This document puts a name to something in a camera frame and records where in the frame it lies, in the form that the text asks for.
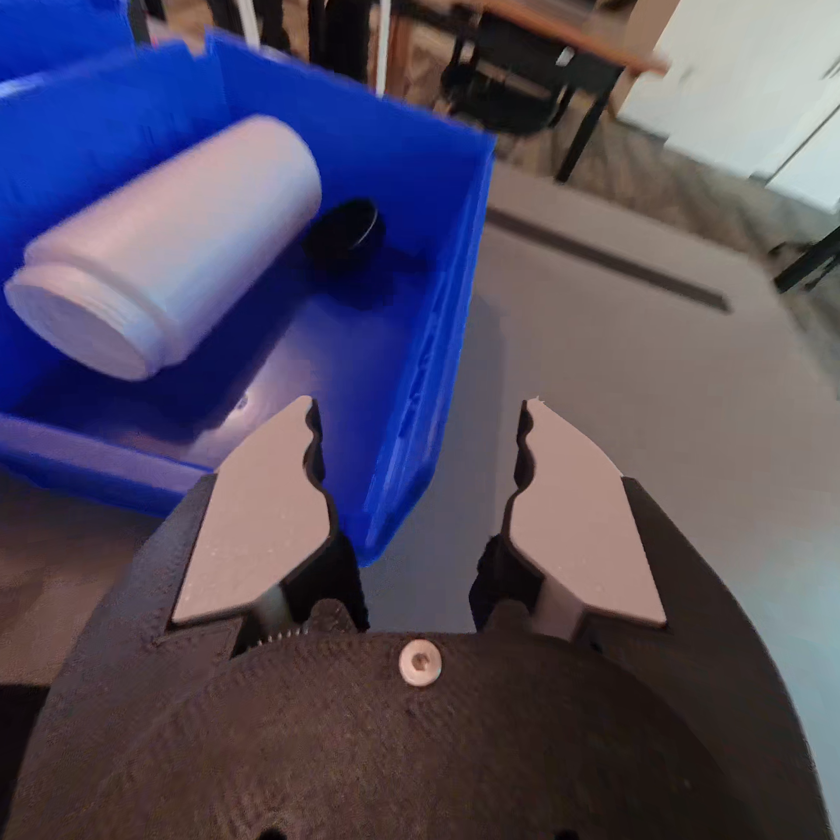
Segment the black office chair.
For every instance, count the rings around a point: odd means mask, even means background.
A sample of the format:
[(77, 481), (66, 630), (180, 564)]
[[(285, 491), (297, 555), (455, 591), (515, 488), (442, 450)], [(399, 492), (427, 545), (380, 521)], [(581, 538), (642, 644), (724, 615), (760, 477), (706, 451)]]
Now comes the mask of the black office chair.
[(527, 137), (556, 128), (578, 93), (591, 97), (578, 133), (592, 133), (624, 68), (562, 40), (484, 12), (459, 36), (440, 79), (452, 116), (493, 133)]

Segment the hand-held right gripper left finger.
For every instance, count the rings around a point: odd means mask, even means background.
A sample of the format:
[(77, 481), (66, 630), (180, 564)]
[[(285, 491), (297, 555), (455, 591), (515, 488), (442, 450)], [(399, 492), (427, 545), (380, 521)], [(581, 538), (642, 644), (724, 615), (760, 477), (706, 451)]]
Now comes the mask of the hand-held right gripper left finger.
[(253, 619), (259, 636), (290, 631), (291, 583), (338, 533), (322, 486), (319, 405), (302, 395), (262, 423), (214, 472), (171, 622)]

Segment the white plastic bottle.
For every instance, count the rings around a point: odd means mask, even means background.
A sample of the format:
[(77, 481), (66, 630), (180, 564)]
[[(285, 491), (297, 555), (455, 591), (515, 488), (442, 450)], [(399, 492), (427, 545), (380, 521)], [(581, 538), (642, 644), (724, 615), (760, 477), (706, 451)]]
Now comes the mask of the white plastic bottle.
[(321, 200), (309, 146), (256, 115), (31, 240), (5, 299), (71, 360), (143, 382), (186, 360)]

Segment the blue plastic bin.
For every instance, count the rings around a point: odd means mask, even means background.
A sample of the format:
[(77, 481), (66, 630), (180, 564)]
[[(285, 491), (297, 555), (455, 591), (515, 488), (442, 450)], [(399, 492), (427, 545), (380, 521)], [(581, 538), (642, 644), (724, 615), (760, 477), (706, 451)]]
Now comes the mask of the blue plastic bin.
[(493, 142), (294, 59), (212, 36), (121, 50), (2, 97), (2, 280), (36, 235), (188, 145), (262, 114), (297, 131), (322, 207), (369, 198), (381, 252), (312, 271), (294, 245), (183, 363), (144, 383), (86, 370), (2, 301), (2, 471), (168, 515), (298, 396), (361, 565), (385, 551), (438, 461), (485, 221)]
[(1, 81), (133, 46), (128, 8), (120, 1), (2, 1)]

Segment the black bottle lid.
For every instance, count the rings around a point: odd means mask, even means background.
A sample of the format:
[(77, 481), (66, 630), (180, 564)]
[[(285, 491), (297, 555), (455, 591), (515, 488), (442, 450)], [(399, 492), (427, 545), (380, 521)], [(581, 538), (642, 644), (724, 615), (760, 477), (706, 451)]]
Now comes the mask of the black bottle lid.
[(380, 252), (385, 231), (380, 208), (370, 198), (355, 197), (313, 222), (301, 247), (320, 270), (357, 270)]

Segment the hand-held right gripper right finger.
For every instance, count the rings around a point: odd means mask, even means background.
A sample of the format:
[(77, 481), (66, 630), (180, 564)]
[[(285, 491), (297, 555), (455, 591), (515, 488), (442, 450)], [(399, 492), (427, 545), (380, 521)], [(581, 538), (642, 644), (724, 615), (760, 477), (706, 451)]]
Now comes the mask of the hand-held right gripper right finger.
[(620, 469), (538, 397), (522, 402), (517, 445), (501, 533), (540, 579), (533, 628), (567, 642), (589, 616), (665, 628)]

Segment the person's black trousers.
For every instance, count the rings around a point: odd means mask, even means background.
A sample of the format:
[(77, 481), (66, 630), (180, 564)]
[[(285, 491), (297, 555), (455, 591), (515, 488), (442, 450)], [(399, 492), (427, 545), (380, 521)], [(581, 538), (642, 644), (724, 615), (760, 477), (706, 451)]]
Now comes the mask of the person's black trousers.
[(50, 685), (1, 685), (1, 836), (28, 742), (49, 695)]

